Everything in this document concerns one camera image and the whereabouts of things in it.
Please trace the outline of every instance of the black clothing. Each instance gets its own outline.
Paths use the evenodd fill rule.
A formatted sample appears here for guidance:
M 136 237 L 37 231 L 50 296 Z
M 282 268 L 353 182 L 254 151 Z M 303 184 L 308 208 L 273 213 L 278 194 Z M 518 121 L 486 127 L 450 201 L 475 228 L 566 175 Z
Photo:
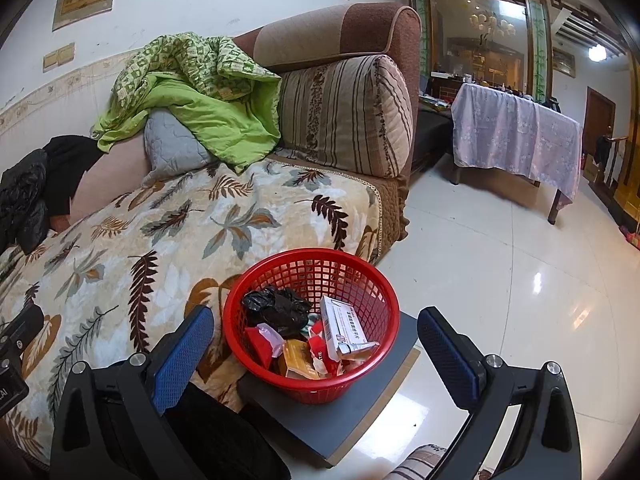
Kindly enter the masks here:
M 4 252 L 7 245 L 13 244 L 16 237 L 19 237 L 24 245 L 20 245 L 25 254 L 36 248 L 44 237 L 47 230 L 37 228 L 29 231 L 33 227 L 31 221 L 25 220 L 32 212 L 37 212 L 42 216 L 44 204 L 34 208 L 40 200 L 40 195 L 44 189 L 47 179 L 47 153 L 44 150 L 33 150 L 23 160 L 14 167 L 6 170 L 0 180 L 0 253 Z
M 104 152 L 98 149 L 96 140 L 76 135 L 53 137 L 43 149 L 49 155 L 43 193 L 49 216 L 68 215 L 69 200 L 76 194 L 80 179 Z
M 593 161 L 596 164 L 604 163 L 606 166 L 609 162 L 609 152 L 611 150 L 611 143 L 605 136 L 599 136 L 596 140 L 596 153 L 593 155 Z
M 40 245 L 49 217 L 69 214 L 80 179 L 103 154 L 89 137 L 59 136 L 6 170 L 0 181 L 0 253 L 16 240 L 25 254 Z

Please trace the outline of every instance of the doorway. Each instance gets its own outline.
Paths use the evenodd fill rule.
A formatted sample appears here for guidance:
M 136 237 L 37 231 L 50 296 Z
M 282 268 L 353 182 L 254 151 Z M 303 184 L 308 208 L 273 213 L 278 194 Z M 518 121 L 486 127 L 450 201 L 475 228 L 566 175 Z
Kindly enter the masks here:
M 587 87 L 587 109 L 584 113 L 582 151 L 595 155 L 596 142 L 600 136 L 613 136 L 616 104 L 593 88 Z

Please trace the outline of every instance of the white tile floor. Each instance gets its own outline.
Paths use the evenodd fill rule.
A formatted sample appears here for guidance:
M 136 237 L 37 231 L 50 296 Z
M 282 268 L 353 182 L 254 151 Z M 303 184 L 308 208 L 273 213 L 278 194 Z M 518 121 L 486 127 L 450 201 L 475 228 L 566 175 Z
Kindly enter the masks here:
M 402 310 L 436 305 L 485 354 L 508 364 L 562 366 L 577 412 L 584 480 L 596 480 L 640 412 L 640 251 L 627 244 L 585 180 L 558 222 L 555 190 L 499 170 L 465 170 L 449 183 L 446 156 L 412 183 L 409 237 L 378 268 Z M 487 465 L 513 427 L 510 408 Z M 458 410 L 423 354 L 356 447 L 331 470 L 289 452 L 294 480 L 376 480 L 421 444 L 448 446 Z

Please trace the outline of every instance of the wall outlet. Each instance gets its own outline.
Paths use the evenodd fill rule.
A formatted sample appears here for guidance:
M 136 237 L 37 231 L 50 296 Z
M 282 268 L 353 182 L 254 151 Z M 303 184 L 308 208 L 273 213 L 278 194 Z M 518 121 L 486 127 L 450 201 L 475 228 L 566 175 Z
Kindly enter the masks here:
M 49 52 L 45 57 L 42 58 L 42 71 L 48 72 L 52 68 L 55 68 L 60 65 L 64 65 L 69 61 L 72 61 L 76 56 L 76 44 L 69 43 L 68 45 L 62 46 L 53 52 Z

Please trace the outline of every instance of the red basket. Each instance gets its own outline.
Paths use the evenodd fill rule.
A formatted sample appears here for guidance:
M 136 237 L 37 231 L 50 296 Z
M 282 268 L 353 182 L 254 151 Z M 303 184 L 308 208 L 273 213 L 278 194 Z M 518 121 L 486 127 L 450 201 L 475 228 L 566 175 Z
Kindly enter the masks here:
M 336 378 L 297 380 L 270 372 L 259 364 L 244 334 L 246 315 L 240 304 L 246 293 L 267 285 L 292 288 L 313 304 L 315 312 L 320 312 L 323 296 L 352 304 L 367 339 L 380 346 L 362 366 Z M 276 254 L 245 272 L 226 298 L 222 327 L 232 352 L 252 374 L 299 402 L 322 404 L 337 399 L 382 361 L 396 340 L 399 323 L 398 298 L 379 270 L 352 254 L 309 248 Z

